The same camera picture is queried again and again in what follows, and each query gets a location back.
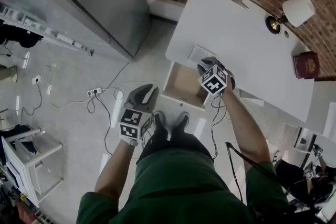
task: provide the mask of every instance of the wall socket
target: wall socket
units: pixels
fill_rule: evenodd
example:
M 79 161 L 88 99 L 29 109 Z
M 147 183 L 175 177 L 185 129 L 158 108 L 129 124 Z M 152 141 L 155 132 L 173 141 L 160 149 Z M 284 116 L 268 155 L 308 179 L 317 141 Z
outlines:
M 41 75 L 40 74 L 38 74 L 36 77 L 32 78 L 32 84 L 33 85 L 36 84 L 36 80 L 37 80 L 37 82 L 40 82 L 40 80 L 41 80 Z
M 88 96 L 90 97 L 90 98 L 93 98 L 93 97 L 95 97 L 95 92 L 96 91 L 96 95 L 99 95 L 99 94 L 101 94 L 102 93 L 102 89 L 99 87 L 99 88 L 96 88 L 96 89 L 93 89 L 93 90 L 91 90 L 91 91 L 88 91 Z

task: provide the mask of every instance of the black cable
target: black cable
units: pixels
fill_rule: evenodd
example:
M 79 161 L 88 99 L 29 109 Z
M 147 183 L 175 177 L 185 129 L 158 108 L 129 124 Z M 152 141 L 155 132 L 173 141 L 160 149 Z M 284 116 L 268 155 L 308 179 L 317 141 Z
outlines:
M 103 102 L 100 101 L 100 100 L 98 99 L 96 93 L 94 93 L 94 94 L 95 94 L 94 96 L 96 97 L 96 99 L 102 104 L 102 106 L 106 109 L 107 113 L 109 114 L 109 128 L 108 128 L 108 130 L 107 130 L 107 132 L 106 132 L 106 135 L 105 135 L 105 137 L 104 137 L 104 144 L 105 144 L 105 149 L 106 149 L 106 151 L 112 155 L 112 153 L 109 152 L 109 150 L 107 149 L 107 146 L 106 146 L 106 137 L 107 137 L 107 135 L 109 134 L 109 131 L 110 131 L 110 129 L 111 129 L 111 114 L 110 114 L 110 111 L 107 109 L 107 107 L 103 104 Z
M 215 147 L 215 155 L 213 156 L 212 160 L 214 160 L 214 159 L 218 156 L 217 145 L 216 145 L 216 141 L 215 141 L 215 139 L 214 139 L 214 131 L 213 131 L 213 127 L 214 127 L 214 121 L 215 121 L 216 117 L 218 116 L 220 107 L 221 107 L 221 98 L 219 98 L 219 102 L 218 102 L 218 110 L 217 110 L 217 113 L 216 113 L 215 117 L 213 118 L 213 120 L 212 120 L 212 124 L 211 124 L 211 137 L 212 137 L 212 142 L 214 143 L 214 147 Z
M 37 88 L 38 88 L 38 92 L 39 92 L 39 94 L 40 94 L 40 100 L 41 100 L 41 101 L 40 101 L 40 105 L 39 105 L 38 107 L 36 107 L 36 108 L 33 109 L 32 114 L 29 114 L 25 108 L 22 108 L 22 110 L 21 110 L 21 123 L 20 123 L 20 125 L 22 125 L 22 120 L 23 120 L 22 117 L 23 117 L 23 112 L 24 112 L 24 111 L 26 112 L 26 114 L 27 114 L 28 116 L 33 116 L 35 110 L 39 109 L 39 108 L 41 107 L 41 105 L 42 105 L 42 94 L 41 94 L 40 87 L 38 86 L 37 80 L 36 80 L 36 86 L 37 86 Z
M 222 117 L 217 123 L 215 123 L 215 124 L 213 125 L 213 127 L 216 126 L 218 123 L 220 123 L 220 122 L 225 118 L 226 112 L 227 112 L 227 109 L 225 110 L 225 113 L 223 114 L 223 117 Z
M 89 112 L 90 114 L 94 114 L 95 111 L 96 111 L 96 106 L 95 106 L 95 103 L 93 102 L 93 100 L 94 100 L 94 98 L 92 98 L 92 99 L 88 102 L 88 104 L 87 104 L 87 106 L 86 106 L 86 108 L 87 108 L 87 110 L 88 110 L 88 112 Z M 92 102 L 92 105 L 93 105 L 93 111 L 92 111 L 92 112 L 89 110 L 89 104 L 90 104 L 90 102 Z
M 12 55 L 13 53 L 6 47 L 6 45 L 2 45 L 6 50 L 8 50 L 9 54 Z
M 242 153 L 240 153 L 238 150 L 236 150 L 236 149 L 232 146 L 231 143 L 226 142 L 225 144 L 226 144 L 226 147 L 227 147 L 227 149 L 228 149 L 228 152 L 229 152 L 229 149 L 232 148 L 233 151 L 234 151 L 239 157 L 241 157 L 243 160 L 247 161 L 250 165 L 252 165 L 255 169 L 257 169 L 259 172 L 261 172 L 262 174 L 264 174 L 266 177 L 268 177 L 268 178 L 270 178 L 271 180 L 273 180 L 273 181 L 279 183 L 279 184 L 282 185 L 282 186 L 283 186 L 283 185 L 286 185 L 287 182 L 286 182 L 285 180 L 283 180 L 282 178 L 278 177 L 277 175 L 271 173 L 271 172 L 268 171 L 267 169 L 263 168 L 262 166 L 260 166 L 260 165 L 257 164 L 256 162 L 252 161 L 250 158 L 244 156 Z M 289 189 L 290 189 L 293 185 L 295 185 L 296 183 L 302 182 L 302 181 L 307 181 L 307 179 L 297 181 L 297 182 L 293 183 L 291 186 L 289 186 L 288 189 L 287 189 L 287 191 L 286 191 L 286 193 L 285 193 L 286 196 L 288 195 Z M 315 211 L 315 206 L 314 206 L 314 204 L 313 204 L 312 201 L 310 201 L 309 204 L 306 204 L 306 203 L 304 203 L 304 202 L 298 200 L 297 198 L 296 198 L 296 200 L 299 201 L 299 202 L 300 202 L 301 204 L 303 204 L 304 206 L 309 207 L 310 210 Z
M 240 190 L 240 187 L 239 187 L 239 184 L 238 184 L 238 180 L 237 180 L 237 177 L 236 177 L 236 173 L 235 173 L 235 169 L 233 167 L 233 162 L 232 162 L 232 157 L 231 157 L 231 152 L 229 150 L 228 147 L 227 148 L 227 153 L 229 154 L 229 159 L 230 159 L 230 163 L 231 163 L 231 168 L 232 168 L 232 173 L 233 173 L 233 178 L 235 179 L 235 182 L 237 184 L 237 187 L 238 187 L 238 190 L 239 190 L 239 194 L 240 194 L 240 200 L 241 202 L 243 202 L 243 196 L 242 196 L 242 192 Z
M 211 102 L 211 106 L 212 106 L 213 108 L 217 108 L 217 106 L 214 105 L 213 101 L 215 101 L 216 98 L 218 98 L 218 97 L 219 97 L 219 95 L 217 95 L 217 96 L 212 100 L 212 102 Z

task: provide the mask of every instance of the black shoe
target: black shoe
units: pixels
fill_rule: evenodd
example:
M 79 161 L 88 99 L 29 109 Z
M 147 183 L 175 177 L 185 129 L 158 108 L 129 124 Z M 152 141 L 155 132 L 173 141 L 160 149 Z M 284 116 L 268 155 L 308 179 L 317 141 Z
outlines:
M 187 112 L 182 112 L 176 121 L 174 129 L 185 130 L 189 124 L 189 114 Z
M 166 120 L 165 120 L 165 116 L 161 111 L 156 111 L 156 113 L 154 114 L 154 125 L 155 125 L 155 129 L 159 130 L 159 129 L 164 129 L 164 126 L 166 124 Z

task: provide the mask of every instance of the open drawer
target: open drawer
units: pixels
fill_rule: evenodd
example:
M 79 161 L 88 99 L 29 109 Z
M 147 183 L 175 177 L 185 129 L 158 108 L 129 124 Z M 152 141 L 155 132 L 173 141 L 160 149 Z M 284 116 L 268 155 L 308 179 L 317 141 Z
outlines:
M 199 84 L 199 75 L 197 70 L 172 62 L 161 96 L 205 110 L 208 92 Z

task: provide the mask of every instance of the desk leg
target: desk leg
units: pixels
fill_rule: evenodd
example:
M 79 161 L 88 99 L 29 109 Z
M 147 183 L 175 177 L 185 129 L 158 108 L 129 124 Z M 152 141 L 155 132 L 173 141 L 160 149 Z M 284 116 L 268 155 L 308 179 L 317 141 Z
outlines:
M 50 154 L 60 150 L 61 148 L 62 148 L 62 144 L 58 143 L 57 146 L 55 146 L 55 147 L 49 149 L 48 151 L 40 153 L 37 156 L 31 158 L 29 161 L 25 162 L 25 165 L 28 166 L 28 167 L 32 166 L 32 165 L 35 165 L 36 163 L 42 161 L 45 157 L 48 157 Z
M 62 182 L 64 181 L 64 179 L 60 179 L 59 181 L 57 181 L 55 184 L 53 184 L 46 192 L 44 192 L 41 196 L 39 196 L 39 200 L 38 202 L 42 202 L 55 188 L 57 188 Z
M 25 138 L 25 137 L 33 135 L 33 134 L 37 134 L 40 131 L 41 131 L 41 129 L 39 128 L 39 129 L 36 129 L 36 130 L 25 132 L 23 134 L 17 134 L 17 135 L 11 136 L 9 138 L 6 138 L 6 141 L 10 143 L 10 142 L 13 142 L 15 140 L 19 140 L 21 138 Z
M 43 163 L 42 162 L 39 162 L 37 164 L 35 164 L 35 169 L 39 169 L 43 166 Z

